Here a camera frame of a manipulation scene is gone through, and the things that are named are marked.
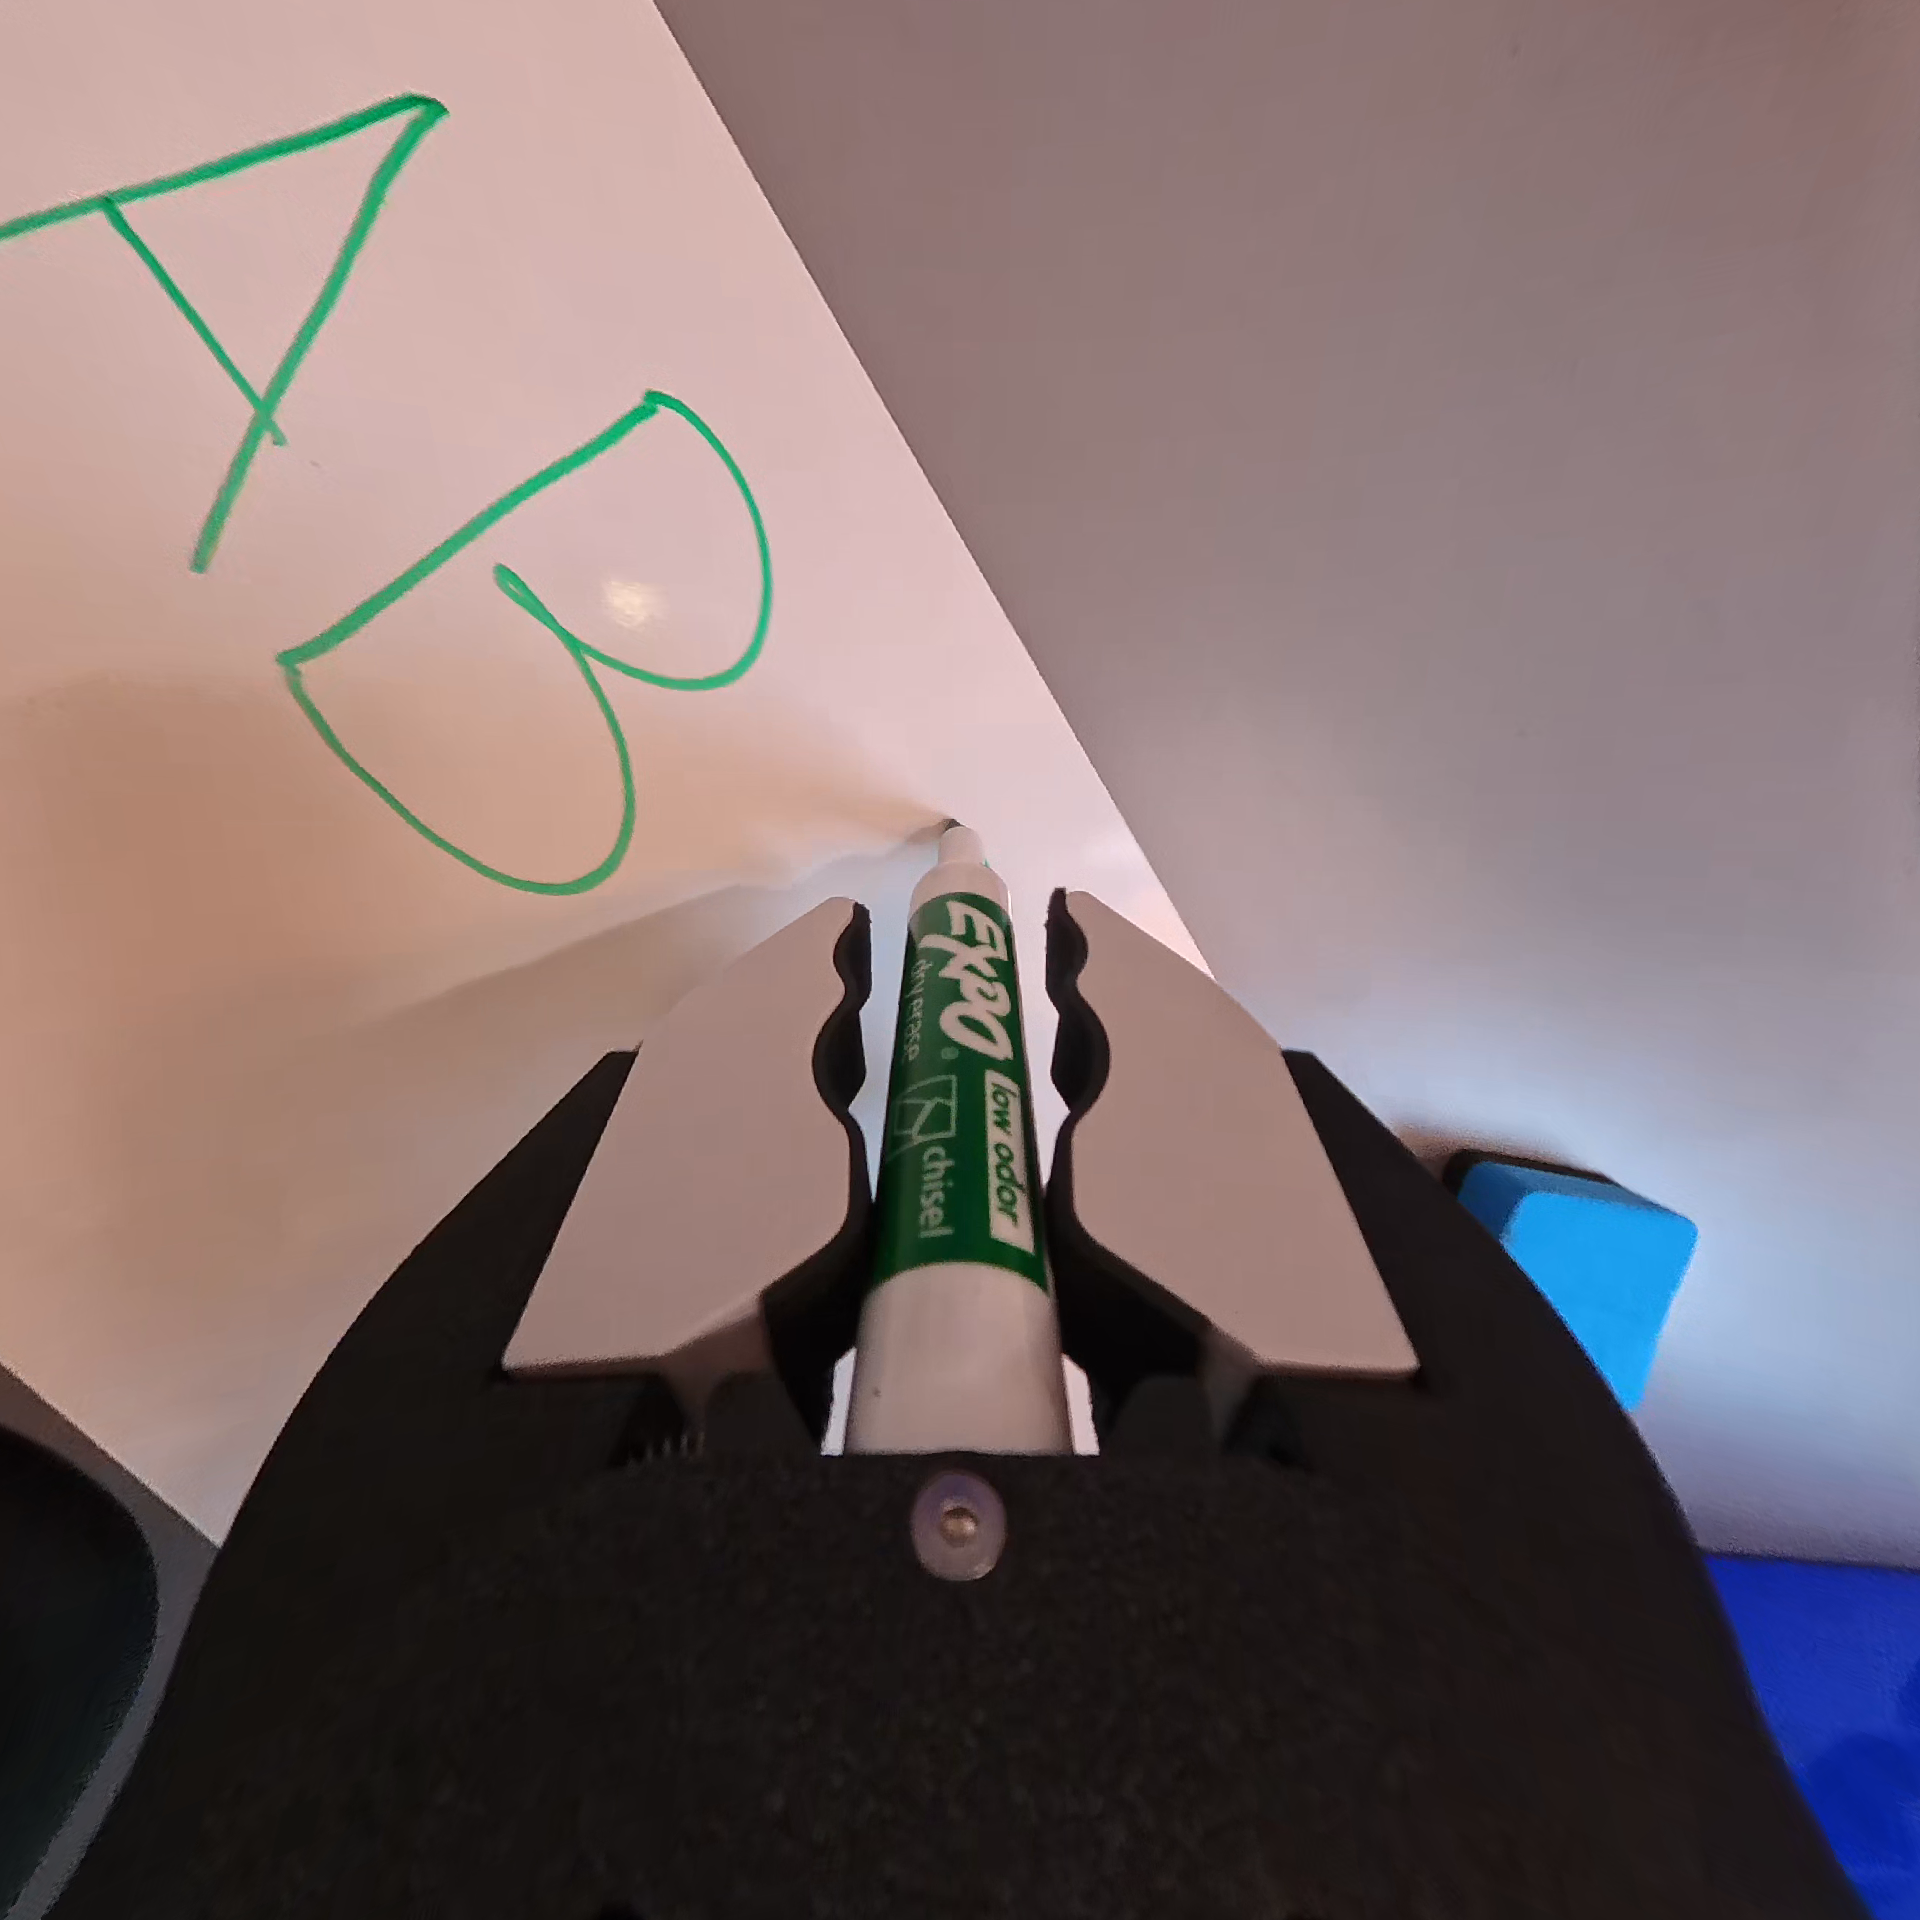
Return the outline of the green dry-erase marker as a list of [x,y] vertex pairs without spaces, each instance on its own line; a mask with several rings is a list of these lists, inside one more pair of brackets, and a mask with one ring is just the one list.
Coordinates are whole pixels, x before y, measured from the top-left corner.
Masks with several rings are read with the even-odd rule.
[[1016,928],[959,824],[905,914],[845,1449],[1072,1453]]

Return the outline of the black textured wrist pad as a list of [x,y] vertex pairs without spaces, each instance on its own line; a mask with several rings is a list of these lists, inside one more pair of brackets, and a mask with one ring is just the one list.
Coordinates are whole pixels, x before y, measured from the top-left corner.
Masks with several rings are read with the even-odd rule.
[[152,1729],[213,1542],[3,1374],[3,1915],[45,1915]]

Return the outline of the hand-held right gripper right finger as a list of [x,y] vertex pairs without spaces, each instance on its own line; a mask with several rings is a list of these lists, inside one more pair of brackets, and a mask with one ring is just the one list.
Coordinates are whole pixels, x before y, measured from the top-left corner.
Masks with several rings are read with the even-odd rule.
[[1419,1361],[1283,1048],[1093,895],[1047,904],[1045,1192],[1062,1346],[1113,1431],[1151,1379],[1227,1431],[1262,1376],[1408,1384]]

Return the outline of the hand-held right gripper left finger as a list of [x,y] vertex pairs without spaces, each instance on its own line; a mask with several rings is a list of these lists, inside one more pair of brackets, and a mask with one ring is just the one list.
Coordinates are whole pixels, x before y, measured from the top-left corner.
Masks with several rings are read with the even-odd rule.
[[656,1374],[686,1415],[777,1376],[825,1415],[872,1214],[852,1118],[872,925],[836,896],[647,1034],[505,1350],[515,1379]]

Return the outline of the white whiteboard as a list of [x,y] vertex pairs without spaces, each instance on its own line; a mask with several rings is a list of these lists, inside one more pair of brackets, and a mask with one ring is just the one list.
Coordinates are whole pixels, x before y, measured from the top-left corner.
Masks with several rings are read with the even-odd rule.
[[654,5],[5,5],[5,1368],[220,1542],[606,1050],[943,819],[1200,961]]

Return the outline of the blue whiteboard eraser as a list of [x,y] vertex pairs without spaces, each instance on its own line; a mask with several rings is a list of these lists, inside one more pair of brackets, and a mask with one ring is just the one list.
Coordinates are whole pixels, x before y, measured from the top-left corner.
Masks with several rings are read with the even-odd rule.
[[1697,1227],[1593,1170],[1460,1147],[1445,1187],[1564,1319],[1617,1403],[1637,1410]]

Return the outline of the blue plastic bin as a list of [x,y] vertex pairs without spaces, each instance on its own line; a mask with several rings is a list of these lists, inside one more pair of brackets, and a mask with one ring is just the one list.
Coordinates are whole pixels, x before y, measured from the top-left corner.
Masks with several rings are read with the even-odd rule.
[[1918,1915],[1918,1574],[1709,1555],[1750,1685],[1848,1882]]

